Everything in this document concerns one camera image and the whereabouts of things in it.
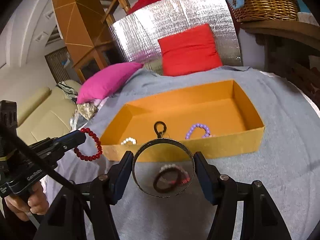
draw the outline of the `purple bead bracelet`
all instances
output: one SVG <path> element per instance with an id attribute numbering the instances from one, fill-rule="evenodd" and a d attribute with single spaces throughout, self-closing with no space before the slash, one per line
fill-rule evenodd
<path id="1" fill-rule="evenodd" d="M 202 128 L 202 129 L 205 130 L 205 135 L 203 135 L 202 138 L 206 138 L 206 137 L 210 136 L 209 127 L 206 126 L 205 124 L 197 123 L 197 124 L 194 124 L 193 126 L 191 126 L 190 131 L 187 132 L 186 140 L 190 139 L 191 134 L 193 133 L 194 129 L 197 128 L 197 127 Z"/>

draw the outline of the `cardboard box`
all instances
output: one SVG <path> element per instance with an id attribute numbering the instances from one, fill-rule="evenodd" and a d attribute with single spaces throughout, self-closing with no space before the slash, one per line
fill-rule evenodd
<path id="1" fill-rule="evenodd" d="M 103 154 L 113 161 L 119 161 L 127 150 L 135 154 L 144 143 L 157 138 L 153 127 L 157 121 L 167 125 L 164 137 L 181 142 L 193 154 L 201 151 L 209 159 L 257 151 L 264 131 L 264 124 L 247 95 L 234 80 L 228 80 L 128 102 L 100 138 Z M 206 124 L 214 137 L 202 139 L 205 131 L 197 128 L 185 140 L 196 123 Z M 137 144 L 120 145 L 127 137 L 135 138 Z M 137 161 L 185 159 L 182 150 L 175 148 L 177 151 L 173 152 L 168 144 L 152 146 Z"/>

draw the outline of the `metal screw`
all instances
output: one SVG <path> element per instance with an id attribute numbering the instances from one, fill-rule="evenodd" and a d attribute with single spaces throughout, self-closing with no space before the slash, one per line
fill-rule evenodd
<path id="1" fill-rule="evenodd" d="M 99 180 L 106 180 L 108 178 L 108 175 L 107 174 L 101 174 L 99 175 Z"/>
<path id="2" fill-rule="evenodd" d="M 226 180 L 229 179 L 229 176 L 226 175 L 226 174 L 221 174 L 221 175 L 220 175 L 220 179 L 226 181 Z"/>
<path id="3" fill-rule="evenodd" d="M 262 182 L 260 180 L 255 180 L 254 181 L 254 184 L 257 186 L 257 187 L 261 187 L 262 186 Z"/>

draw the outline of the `magnifying glass rim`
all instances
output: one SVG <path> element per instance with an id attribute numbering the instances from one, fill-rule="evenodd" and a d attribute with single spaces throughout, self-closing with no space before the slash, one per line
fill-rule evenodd
<path id="1" fill-rule="evenodd" d="M 136 154 L 134 155 L 133 157 L 133 161 L 132 161 L 132 176 L 133 176 L 133 179 L 135 181 L 135 183 L 137 184 L 138 188 L 141 189 L 144 193 L 150 195 L 150 196 L 153 196 L 153 197 L 159 197 L 159 198 L 169 198 L 169 197 L 172 197 L 172 196 L 157 196 L 157 195 L 153 195 L 151 193 L 148 193 L 146 192 L 138 183 L 137 181 L 137 178 L 136 178 L 136 175 L 135 175 L 135 170 L 134 170 L 134 167 L 135 167 L 135 164 L 137 162 L 137 159 L 139 157 L 139 155 L 144 151 L 146 150 L 147 148 L 153 146 L 153 145 L 156 145 L 156 144 L 161 144 L 161 143 L 166 143 L 166 144 L 171 144 L 171 145 L 174 145 L 174 146 L 177 146 L 179 147 L 180 149 L 182 149 L 186 154 L 189 155 L 190 159 L 191 159 L 191 162 L 192 162 L 192 167 L 193 167 L 193 174 L 191 176 L 191 179 L 190 179 L 190 182 L 188 183 L 188 185 L 180 192 L 178 192 L 176 195 L 172 195 L 172 196 L 177 196 L 179 195 L 180 193 L 184 192 L 191 184 L 194 176 L 195 176 L 195 173 L 196 173 L 196 166 L 195 166 L 195 160 L 193 159 L 193 155 L 192 153 L 190 152 L 190 150 L 184 146 L 182 143 L 176 141 L 176 140 L 173 140 L 173 139 L 170 139 L 170 138 L 157 138 L 157 139 L 153 139 L 151 141 L 148 141 L 146 142 L 144 145 L 142 145 L 138 151 L 136 152 Z"/>

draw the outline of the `person's hand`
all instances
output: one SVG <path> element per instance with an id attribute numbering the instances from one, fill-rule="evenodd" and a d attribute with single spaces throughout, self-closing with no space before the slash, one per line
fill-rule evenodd
<path id="1" fill-rule="evenodd" d="M 29 218 L 25 212 L 44 215 L 49 208 L 47 197 L 43 192 L 43 187 L 40 182 L 32 186 L 34 193 L 28 199 L 28 205 L 16 195 L 9 195 L 4 198 L 8 208 L 17 215 L 22 221 L 28 221 Z"/>

